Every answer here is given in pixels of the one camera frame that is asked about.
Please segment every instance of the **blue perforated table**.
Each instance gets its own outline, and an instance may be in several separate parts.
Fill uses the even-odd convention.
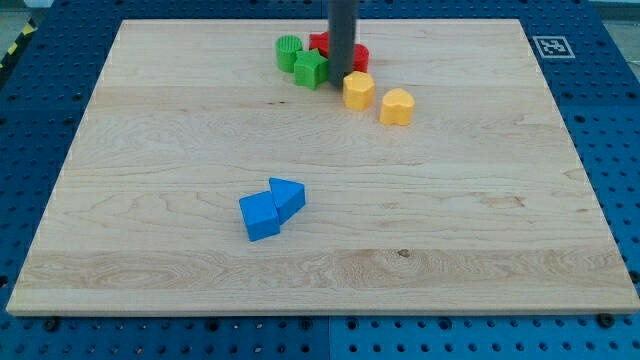
[[[122,19],[323,18],[326,9],[320,0],[57,1],[0,93],[2,309]],[[360,15],[520,19],[637,283],[640,85],[588,3],[368,0]],[[638,334],[638,315],[17,319],[2,311],[0,358],[632,359]]]

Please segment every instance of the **wooden surface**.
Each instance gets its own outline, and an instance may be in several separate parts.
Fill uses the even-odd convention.
[[[15,315],[569,314],[638,296],[515,20],[361,21],[377,104],[293,85],[323,21],[125,21]],[[409,127],[382,95],[416,99]],[[270,176],[307,206],[247,241]]]

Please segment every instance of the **green block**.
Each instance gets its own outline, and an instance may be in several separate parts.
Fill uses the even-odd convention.
[[[329,60],[320,55],[318,49],[298,51],[294,65],[296,85],[315,90],[329,78]]]
[[[276,62],[278,69],[293,72],[296,53],[302,50],[302,40],[295,35],[285,35],[276,40]]]

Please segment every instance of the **wooden board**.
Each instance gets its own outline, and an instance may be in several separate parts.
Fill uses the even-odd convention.
[[[361,21],[377,103],[293,85],[323,21],[125,21],[14,315],[634,312],[638,296],[516,20]],[[413,93],[409,127],[378,123]],[[308,205],[250,243],[270,176]]]

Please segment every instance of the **blue cube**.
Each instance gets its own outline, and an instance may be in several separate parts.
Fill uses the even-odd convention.
[[[306,204],[304,184],[295,181],[270,178],[269,186],[278,211],[280,224],[284,224]]]
[[[280,233],[278,211],[271,192],[247,196],[239,201],[249,240],[256,241]]]

